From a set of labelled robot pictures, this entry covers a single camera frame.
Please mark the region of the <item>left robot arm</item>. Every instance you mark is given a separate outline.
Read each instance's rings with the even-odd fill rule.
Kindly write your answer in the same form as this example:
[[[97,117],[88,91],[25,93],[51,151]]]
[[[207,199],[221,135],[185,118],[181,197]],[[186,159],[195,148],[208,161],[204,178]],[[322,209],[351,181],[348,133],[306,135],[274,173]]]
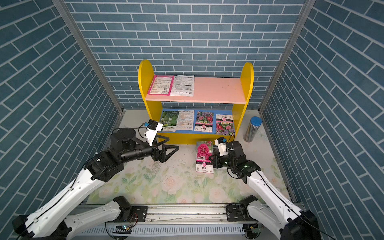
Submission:
[[[132,128],[121,128],[111,134],[111,145],[86,161],[67,187],[43,207],[29,215],[20,215],[13,222],[15,233],[23,240],[69,240],[77,234],[106,222],[130,222],[135,216],[124,196],[78,214],[70,213],[94,190],[106,184],[124,169],[125,163],[151,157],[166,162],[179,146],[169,145],[168,137],[149,130],[144,142]]]

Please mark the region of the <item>white text seed packet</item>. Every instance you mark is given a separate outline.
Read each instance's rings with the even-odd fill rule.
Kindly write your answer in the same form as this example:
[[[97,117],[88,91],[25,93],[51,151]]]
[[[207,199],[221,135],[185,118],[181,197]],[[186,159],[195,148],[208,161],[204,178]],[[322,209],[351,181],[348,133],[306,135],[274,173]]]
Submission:
[[[194,96],[195,76],[182,76],[174,77],[170,96]]]

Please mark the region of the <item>magenta hollyhock seed packet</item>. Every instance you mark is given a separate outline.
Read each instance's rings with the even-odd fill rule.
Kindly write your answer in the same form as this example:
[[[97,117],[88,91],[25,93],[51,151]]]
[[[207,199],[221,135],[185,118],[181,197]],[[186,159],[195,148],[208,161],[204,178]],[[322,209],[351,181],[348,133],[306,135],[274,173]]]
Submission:
[[[212,141],[199,141],[197,142],[197,155],[196,155],[196,172],[198,173],[214,173],[213,163],[209,157],[213,154]]]

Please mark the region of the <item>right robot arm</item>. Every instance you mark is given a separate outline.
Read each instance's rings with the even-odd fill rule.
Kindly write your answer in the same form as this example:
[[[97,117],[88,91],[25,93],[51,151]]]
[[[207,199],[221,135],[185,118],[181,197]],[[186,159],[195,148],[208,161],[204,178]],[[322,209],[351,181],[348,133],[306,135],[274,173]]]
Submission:
[[[261,168],[248,160],[238,141],[227,142],[225,138],[215,141],[218,154],[211,155],[214,168],[226,168],[238,179],[253,189],[267,204],[254,196],[240,202],[245,218],[252,218],[269,229],[280,240],[319,240],[321,233],[316,216],[304,212],[288,200],[265,176]]]

